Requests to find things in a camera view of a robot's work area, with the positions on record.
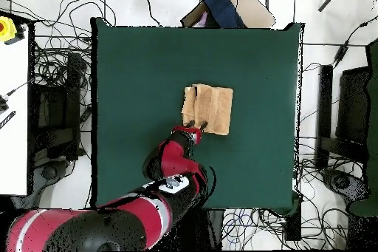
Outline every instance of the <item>folded cardboard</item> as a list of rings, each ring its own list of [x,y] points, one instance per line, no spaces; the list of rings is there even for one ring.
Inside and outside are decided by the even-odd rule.
[[[275,18],[259,0],[230,0],[247,28],[270,28]]]

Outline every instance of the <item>cardboard box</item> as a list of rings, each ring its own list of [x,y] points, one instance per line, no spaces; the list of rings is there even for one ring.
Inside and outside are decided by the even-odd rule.
[[[270,28],[275,24],[275,18],[259,0],[230,0],[247,28]],[[193,8],[182,20],[183,27],[192,27],[201,18],[204,12],[209,12],[207,5],[202,1]]]
[[[181,20],[182,26],[192,27],[199,21],[204,12],[209,12],[209,9],[207,5],[202,1]]]

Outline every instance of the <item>white table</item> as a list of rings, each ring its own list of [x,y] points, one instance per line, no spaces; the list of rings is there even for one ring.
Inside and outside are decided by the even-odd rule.
[[[28,81],[28,29],[25,38],[11,45],[0,42],[0,94]],[[0,194],[27,194],[27,89],[14,92],[7,102],[9,109],[0,115],[0,122],[12,111],[16,115],[0,129]]]

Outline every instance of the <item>green table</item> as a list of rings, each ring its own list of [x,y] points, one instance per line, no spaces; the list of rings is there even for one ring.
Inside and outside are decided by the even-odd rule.
[[[194,159],[216,172],[205,207],[292,207],[300,24],[287,30],[95,24],[97,205],[145,182],[145,157],[182,123],[184,87],[208,84],[234,93],[228,136],[205,134],[194,149]]]

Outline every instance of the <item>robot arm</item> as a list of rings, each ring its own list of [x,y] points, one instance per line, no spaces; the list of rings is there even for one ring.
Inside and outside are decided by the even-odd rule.
[[[188,129],[189,135],[185,129],[184,132],[182,128],[178,130],[183,137],[194,138],[193,143],[199,142],[201,133],[193,136],[193,129]],[[152,248],[207,195],[206,171],[182,157],[185,150],[180,148],[180,143],[185,146],[193,143],[177,142],[177,135],[174,130],[173,140],[170,137],[159,145],[158,172],[155,170],[154,175],[153,171],[146,170],[156,181],[97,210],[38,209],[19,211],[17,216],[8,217],[6,251],[144,251]],[[153,154],[149,158],[156,160]]]

